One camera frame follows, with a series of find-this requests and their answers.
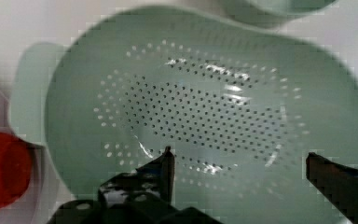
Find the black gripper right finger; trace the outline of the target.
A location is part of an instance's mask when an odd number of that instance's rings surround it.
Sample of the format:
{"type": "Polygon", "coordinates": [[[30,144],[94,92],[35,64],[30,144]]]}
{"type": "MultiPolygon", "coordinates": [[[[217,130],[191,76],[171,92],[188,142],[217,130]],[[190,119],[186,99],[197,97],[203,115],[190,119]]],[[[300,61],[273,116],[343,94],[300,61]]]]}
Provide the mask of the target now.
{"type": "Polygon", "coordinates": [[[311,152],[306,158],[306,177],[342,215],[358,224],[358,169],[311,152]]]}

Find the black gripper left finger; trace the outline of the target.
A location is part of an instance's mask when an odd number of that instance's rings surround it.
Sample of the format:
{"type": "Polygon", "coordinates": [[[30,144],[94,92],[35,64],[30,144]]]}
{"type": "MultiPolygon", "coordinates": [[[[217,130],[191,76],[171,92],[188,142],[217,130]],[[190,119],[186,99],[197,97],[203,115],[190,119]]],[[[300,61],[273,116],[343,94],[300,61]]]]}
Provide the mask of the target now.
{"type": "Polygon", "coordinates": [[[132,194],[151,193],[165,202],[172,200],[175,157],[166,146],[156,159],[105,181],[98,188],[98,201],[103,205],[124,203],[132,194]]]}

